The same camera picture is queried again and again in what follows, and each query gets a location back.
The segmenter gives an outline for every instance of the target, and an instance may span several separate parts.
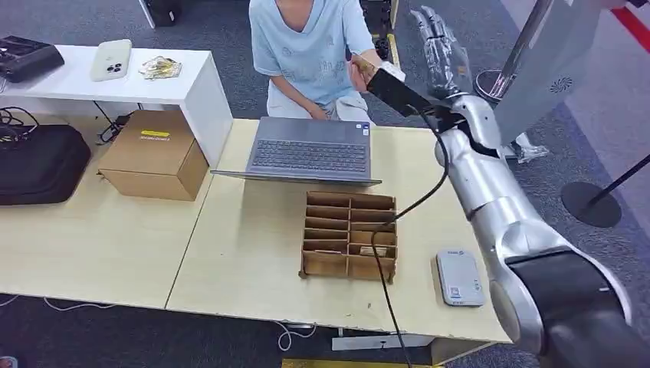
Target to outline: cable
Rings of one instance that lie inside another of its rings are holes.
[[[309,332],[309,334],[303,335],[302,333],[289,331],[289,329],[286,326],[284,326],[280,322],[277,322],[276,320],[274,320],[274,322],[278,326],[282,327],[282,329],[284,330],[284,332],[277,339],[277,347],[279,347],[280,350],[282,350],[282,351],[289,351],[289,349],[291,348],[291,343],[293,342],[292,339],[291,339],[291,335],[295,335],[295,336],[307,339],[309,337],[312,337],[314,335],[314,333],[316,332],[316,325],[315,324],[314,324],[314,329],[311,332]],[[289,344],[286,347],[283,347],[282,346],[282,337],[285,337],[285,336],[287,336],[289,338]]]
[[[0,303],[0,307],[6,307],[6,306],[8,306],[9,304],[13,303],[13,301],[15,301],[16,299],[18,299],[18,297],[20,297],[20,295],[14,295],[14,297],[11,298],[11,299],[9,299],[8,301],[6,301],[6,302],[4,302],[4,303]]]
[[[122,128],[119,127],[119,126],[117,126],[117,125],[116,125],[116,124],[115,124],[115,123],[114,123],[114,122],[113,122],[113,121],[108,117],[108,115],[106,114],[106,112],[104,112],[104,110],[103,110],[103,109],[101,108],[101,106],[97,103],[97,101],[93,100],[93,104],[95,104],[95,106],[97,107],[97,109],[99,109],[99,111],[101,111],[103,117],[105,117],[106,120],[108,121],[108,126],[107,126],[107,128],[104,129],[101,133],[97,134],[97,137],[98,137],[99,140],[100,140],[100,142],[98,142],[97,144],[98,144],[98,145],[102,145],[102,144],[106,144],[106,143],[113,142],[113,140],[115,139],[115,137],[117,136],[117,134],[120,134],[120,131],[122,130]],[[106,133],[108,133],[109,131],[110,131],[110,136],[108,137],[108,139],[105,139],[105,138],[104,138],[104,135],[105,135]]]
[[[14,302],[16,299],[18,299],[19,297],[20,297],[20,295],[14,295],[14,297],[12,297],[11,299],[9,299],[8,301],[6,301],[6,302],[4,302],[4,303],[0,303],[0,307],[6,307],[6,306],[8,306],[9,304],[13,303],[13,302]],[[52,303],[51,303],[51,302],[50,302],[46,297],[43,298],[43,301],[48,305],[48,307],[50,307],[50,308],[52,308],[52,309],[54,309],[54,310],[56,310],[56,311],[59,311],[59,312],[72,311],[73,309],[83,308],[83,307],[95,307],[95,308],[100,308],[100,309],[108,309],[108,308],[112,308],[112,307],[115,307],[115,306],[116,306],[115,304],[110,304],[110,305],[99,305],[99,304],[93,304],[93,303],[83,303],[83,304],[73,305],[72,307],[59,308],[59,307],[53,305],[53,304],[52,304]],[[291,337],[289,337],[289,346],[291,346]]]
[[[27,114],[34,121],[34,125],[25,126],[25,122],[15,117],[11,113],[11,110],[18,110],[22,113]],[[34,115],[22,107],[10,106],[0,108],[0,129],[2,129],[2,131],[8,132],[8,135],[6,135],[6,133],[0,133],[0,143],[14,143],[15,145],[18,145],[18,143],[21,141],[27,140],[29,134],[34,132],[34,130],[36,130],[36,128],[39,126],[40,123],[34,117]],[[12,148],[15,148],[15,146],[10,146],[9,148],[7,146],[0,146],[0,149],[2,150],[8,150]]]
[[[52,303],[50,303],[50,301],[46,297],[43,298],[43,301],[48,305],[48,307],[50,307],[50,308],[52,308],[52,309],[54,309],[56,311],[59,311],[59,312],[72,311],[73,309],[83,308],[83,307],[95,307],[95,308],[100,308],[100,309],[108,309],[108,308],[112,308],[112,307],[116,306],[115,304],[99,305],[99,304],[93,304],[93,303],[83,303],[83,304],[73,305],[72,307],[59,308],[59,307],[56,307],[56,306],[52,305]]]
[[[442,137],[440,136],[440,133],[438,131],[438,128],[433,125],[433,123],[428,119],[426,115],[424,115],[422,112],[416,110],[414,107],[411,107],[413,111],[415,111],[422,119],[425,121],[425,123],[428,125],[428,127],[431,129],[433,132],[433,135],[435,136],[436,140],[438,141],[438,144],[440,145],[440,149],[442,150],[442,155],[445,158],[444,165],[443,165],[443,171],[442,171],[442,176],[440,177],[440,180],[438,183],[435,184],[433,189],[431,189],[429,192],[424,194],[420,199],[417,201],[413,202],[409,207],[398,213],[397,215],[393,216],[389,221],[384,222],[381,224],[375,231],[373,231],[373,234],[370,236],[370,245],[373,247],[373,253],[375,255],[375,260],[377,261],[377,268],[379,269],[379,277],[382,280],[382,287],[384,289],[384,296],[386,296],[386,304],[388,305],[388,310],[390,312],[390,317],[392,318],[392,324],[395,326],[395,332],[397,333],[397,340],[399,340],[399,345],[402,348],[402,352],[404,353],[404,359],[406,360],[406,365],[411,368],[411,359],[409,358],[409,352],[406,351],[406,345],[404,344],[404,340],[402,339],[402,333],[399,331],[399,326],[397,324],[397,319],[395,318],[395,312],[392,310],[392,304],[390,302],[390,296],[388,295],[388,288],[386,287],[386,279],[384,279],[384,272],[382,269],[382,262],[379,260],[379,254],[377,254],[377,247],[375,246],[375,235],[377,235],[378,232],[380,232],[383,228],[386,226],[392,224],[393,222],[396,222],[400,218],[404,217],[407,213],[411,212],[413,209],[415,209],[417,206],[421,205],[424,201],[429,199],[431,196],[433,196],[439,189],[442,187],[442,184],[445,182],[447,179],[447,176],[449,175],[449,153],[447,152],[447,147],[445,146],[445,142],[443,142]]]

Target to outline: wooden desk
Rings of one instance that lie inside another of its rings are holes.
[[[105,122],[81,120],[75,127],[93,142]],[[89,144],[70,200],[0,207],[0,292],[162,309],[212,175],[195,202],[126,197],[96,175],[105,148]]]
[[[257,126],[255,120],[234,121],[219,169],[245,169]],[[372,139],[373,178],[383,184],[368,192],[395,196],[399,209],[429,191],[442,174],[429,131],[376,127]],[[307,190],[353,189],[215,176],[166,308],[394,330],[379,282],[298,277]],[[471,226],[450,184],[400,220],[398,233],[397,272],[389,293],[402,330],[509,342],[489,298],[478,308],[449,307],[442,299],[431,260],[444,248],[471,251],[486,292],[488,285]]]

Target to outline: laptop keyboard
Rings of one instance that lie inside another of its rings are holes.
[[[359,144],[258,140],[253,166],[365,172],[366,147]]]

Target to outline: gray laptop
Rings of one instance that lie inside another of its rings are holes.
[[[373,186],[370,124],[262,117],[245,172],[211,173],[243,179]]]

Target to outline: cardboard box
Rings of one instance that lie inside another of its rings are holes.
[[[125,196],[193,201],[208,163],[181,111],[138,110],[99,170]]]
[[[397,262],[396,200],[386,195],[307,192],[307,211],[298,275],[381,280],[371,244],[386,281]]]

